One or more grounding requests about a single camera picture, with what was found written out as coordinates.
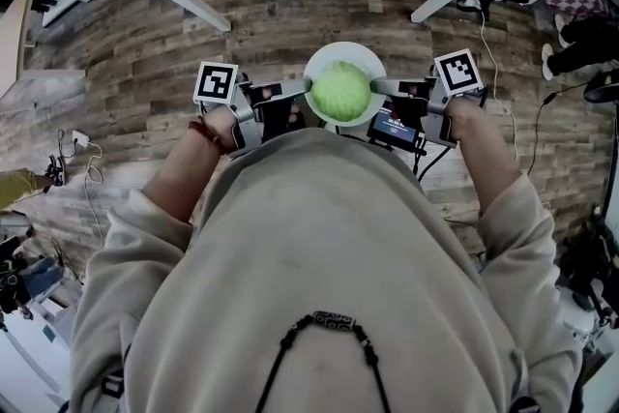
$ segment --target sleeve cuff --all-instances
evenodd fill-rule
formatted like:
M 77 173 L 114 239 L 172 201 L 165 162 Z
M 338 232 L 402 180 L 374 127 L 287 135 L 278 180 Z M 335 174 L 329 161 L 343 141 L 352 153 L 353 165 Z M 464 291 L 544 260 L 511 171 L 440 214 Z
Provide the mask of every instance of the sleeve cuff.
M 540 229 L 552 234 L 552 216 L 524 174 L 490 204 L 477 226 L 488 259 L 526 244 L 531 236 L 540 236 Z
M 140 190 L 131 190 L 125 203 L 110 208 L 109 219 L 112 226 L 128 224 L 182 251 L 187 250 L 193 234 L 191 224 L 174 219 Z

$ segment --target white plate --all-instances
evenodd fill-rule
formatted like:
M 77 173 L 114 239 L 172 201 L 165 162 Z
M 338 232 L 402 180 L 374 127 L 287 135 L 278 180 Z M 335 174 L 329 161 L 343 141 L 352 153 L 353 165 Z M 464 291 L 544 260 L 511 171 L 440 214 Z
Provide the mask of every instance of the white plate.
M 322 75 L 325 69 L 334 62 L 348 62 L 354 64 L 366 74 L 370 81 L 378 77 L 387 76 L 383 63 L 380 62 L 380 59 L 369 48 L 352 42 L 336 42 L 323 46 L 311 56 L 311 59 L 309 59 L 306 65 L 304 77 L 308 77 L 312 81 L 315 81 Z M 378 113 L 378 110 L 380 110 L 380 107 L 383 106 L 385 96 L 372 92 L 366 111 L 357 117 L 357 119 L 346 122 L 337 121 L 323 114 L 318 109 L 311 92 L 306 93 L 306 100 L 311 110 L 323 121 L 342 128 L 351 128 L 353 126 L 359 126 L 374 117 L 374 115 Z

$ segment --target beige sweatshirt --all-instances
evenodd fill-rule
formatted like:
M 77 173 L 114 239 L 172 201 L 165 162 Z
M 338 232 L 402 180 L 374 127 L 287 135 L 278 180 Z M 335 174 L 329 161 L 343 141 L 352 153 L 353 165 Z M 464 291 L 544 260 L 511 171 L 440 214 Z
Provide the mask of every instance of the beige sweatshirt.
M 526 176 L 480 220 L 481 274 L 403 162 L 321 130 L 233 162 L 191 243 L 138 191 L 109 218 L 75 322 L 71 411 L 93 411 L 125 357 L 127 411 L 252 412 L 280 340 L 316 310 L 364 327 L 394 412 L 507 411 L 522 395 L 569 409 L 580 353 Z M 382 406 L 359 342 L 310 326 L 265 411 Z

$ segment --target black drawstring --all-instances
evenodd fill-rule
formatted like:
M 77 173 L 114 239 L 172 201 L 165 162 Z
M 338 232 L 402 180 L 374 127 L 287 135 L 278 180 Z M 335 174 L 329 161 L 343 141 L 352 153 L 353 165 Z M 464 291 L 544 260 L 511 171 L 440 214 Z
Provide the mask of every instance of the black drawstring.
M 383 409 L 385 410 L 385 413 L 391 413 L 389 401 L 387 400 L 387 393 L 385 392 L 385 387 L 383 386 L 383 381 L 380 377 L 380 372 L 378 371 L 378 356 L 374 352 L 374 348 L 371 345 L 368 335 L 365 333 L 363 327 L 361 327 L 361 325 L 357 325 L 355 320 L 350 317 L 339 315 L 337 313 L 328 313 L 325 311 L 317 311 L 314 313 L 313 316 L 304 316 L 296 324 L 290 327 L 290 330 L 280 341 L 280 352 L 278 353 L 278 356 L 275 359 L 273 366 L 271 367 L 269 377 L 267 378 L 267 383 L 264 385 L 262 395 L 260 396 L 258 405 L 255 408 L 255 413 L 261 413 L 264 409 L 264 405 L 267 402 L 267 397 L 269 396 L 269 393 L 271 392 L 271 387 L 273 386 L 273 382 L 275 381 L 275 376 L 278 373 L 278 369 L 280 368 L 281 360 L 283 360 L 283 355 L 288 349 L 292 347 L 292 343 L 297 338 L 297 334 L 299 334 L 299 331 L 303 331 L 310 324 L 315 324 L 320 327 L 324 327 L 325 329 L 352 332 L 355 335 L 364 350 L 364 354 L 366 355 L 366 363 L 374 372 L 374 377 L 376 378 L 376 384 L 378 384 L 378 392 L 380 394 L 380 400 L 383 404 Z

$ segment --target yellow object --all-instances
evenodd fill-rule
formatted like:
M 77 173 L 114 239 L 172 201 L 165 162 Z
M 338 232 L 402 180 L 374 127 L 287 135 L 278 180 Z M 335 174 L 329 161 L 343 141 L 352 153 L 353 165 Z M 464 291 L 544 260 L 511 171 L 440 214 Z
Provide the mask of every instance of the yellow object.
M 37 180 L 32 170 L 16 169 L 0 172 L 0 210 L 36 190 Z

